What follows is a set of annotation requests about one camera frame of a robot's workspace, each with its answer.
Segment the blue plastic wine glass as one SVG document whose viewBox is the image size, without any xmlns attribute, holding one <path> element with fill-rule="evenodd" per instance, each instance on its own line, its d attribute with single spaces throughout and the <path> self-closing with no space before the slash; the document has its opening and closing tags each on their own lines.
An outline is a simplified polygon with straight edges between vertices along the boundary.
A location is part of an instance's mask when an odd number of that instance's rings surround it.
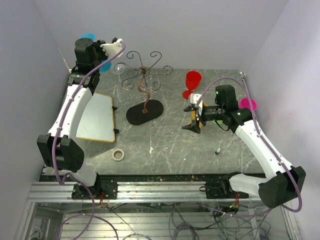
<svg viewBox="0 0 320 240">
<path fill-rule="evenodd" d="M 85 33 L 85 34 L 81 35 L 79 38 L 80 39 L 88 38 L 93 41 L 93 45 L 94 45 L 94 48 L 96 51 L 97 58 L 101 64 L 104 63 L 108 59 L 108 57 L 105 55 L 105 53 L 102 51 L 102 48 L 100 47 L 100 45 L 106 43 L 104 40 L 101 40 L 101 39 L 96 40 L 96 37 L 93 33 Z M 99 69 L 99 72 L 105 73 L 111 68 L 111 66 L 112 66 L 112 63 L 109 62 L 109 63 L 105 64 L 104 66 L 102 66 Z"/>
</svg>

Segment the clear wine glass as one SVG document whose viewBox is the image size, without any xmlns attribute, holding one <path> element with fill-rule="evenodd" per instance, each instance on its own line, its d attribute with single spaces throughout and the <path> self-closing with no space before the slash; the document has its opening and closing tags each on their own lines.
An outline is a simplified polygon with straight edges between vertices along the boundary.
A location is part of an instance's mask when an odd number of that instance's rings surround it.
<svg viewBox="0 0 320 240">
<path fill-rule="evenodd" d="M 127 91 L 122 87 L 121 75 L 125 72 L 126 67 L 123 63 L 117 63 L 111 67 L 111 72 L 117 76 L 116 81 L 116 96 L 120 102 L 125 102 L 128 99 Z"/>
</svg>

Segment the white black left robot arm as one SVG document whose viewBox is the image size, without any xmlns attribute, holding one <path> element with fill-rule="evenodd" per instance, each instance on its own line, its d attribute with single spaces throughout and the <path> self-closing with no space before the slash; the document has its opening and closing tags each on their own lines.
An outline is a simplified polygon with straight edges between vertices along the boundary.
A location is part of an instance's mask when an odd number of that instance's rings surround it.
<svg viewBox="0 0 320 240">
<path fill-rule="evenodd" d="M 75 64 L 60 112 L 47 134 L 40 134 L 36 141 L 44 164 L 53 168 L 58 183 L 73 178 L 85 185 L 84 192 L 91 199 L 101 195 L 102 186 L 98 174 L 84 162 L 84 151 L 76 143 L 77 130 L 100 81 L 100 69 L 121 56 L 125 48 L 121 38 L 106 43 L 88 35 L 75 41 Z"/>
</svg>

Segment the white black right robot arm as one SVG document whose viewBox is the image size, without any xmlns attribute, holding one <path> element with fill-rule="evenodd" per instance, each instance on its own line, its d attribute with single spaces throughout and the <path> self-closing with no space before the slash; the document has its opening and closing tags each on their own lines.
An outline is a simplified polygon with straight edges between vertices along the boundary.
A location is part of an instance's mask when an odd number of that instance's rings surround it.
<svg viewBox="0 0 320 240">
<path fill-rule="evenodd" d="M 251 111 L 239 107 L 233 86 L 217 86 L 215 94 L 213 106 L 204 105 L 201 94 L 189 95 L 184 111 L 193 112 L 195 118 L 183 129 L 199 134 L 201 126 L 207 122 L 222 121 L 247 145 L 265 175 L 262 178 L 240 172 L 230 173 L 222 179 L 221 194 L 226 198 L 233 197 L 237 192 L 257 196 L 270 209 L 299 198 L 306 177 L 305 170 L 301 166 L 294 167 L 272 146 L 254 121 Z"/>
</svg>

